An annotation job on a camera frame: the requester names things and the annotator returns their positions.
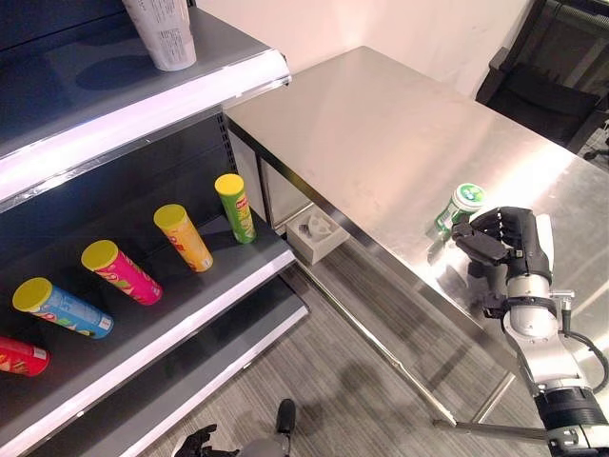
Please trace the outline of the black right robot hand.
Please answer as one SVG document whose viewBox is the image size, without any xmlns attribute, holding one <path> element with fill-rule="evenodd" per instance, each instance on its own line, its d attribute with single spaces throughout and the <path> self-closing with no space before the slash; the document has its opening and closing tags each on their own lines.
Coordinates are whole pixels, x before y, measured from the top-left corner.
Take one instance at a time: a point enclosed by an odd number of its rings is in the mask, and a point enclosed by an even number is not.
<svg viewBox="0 0 609 457">
<path fill-rule="evenodd" d="M 537 275 L 552 284 L 549 259 L 540 245 L 531 209 L 498 207 L 470 221 L 462 216 L 452 227 L 457 247 L 485 266 L 507 265 L 506 280 Z"/>
</svg>

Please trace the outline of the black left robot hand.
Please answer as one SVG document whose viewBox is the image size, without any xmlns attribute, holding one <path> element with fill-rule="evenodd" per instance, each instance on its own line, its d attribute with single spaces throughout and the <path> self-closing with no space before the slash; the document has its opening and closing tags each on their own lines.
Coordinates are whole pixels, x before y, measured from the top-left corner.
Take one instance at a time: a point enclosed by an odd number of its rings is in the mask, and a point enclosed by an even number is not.
<svg viewBox="0 0 609 457">
<path fill-rule="evenodd" d="M 172 456 L 176 457 L 234 457 L 240 452 L 235 450 L 215 449 L 208 442 L 211 434 L 217 430 L 216 424 L 198 429 L 184 437 L 173 449 Z"/>
</svg>

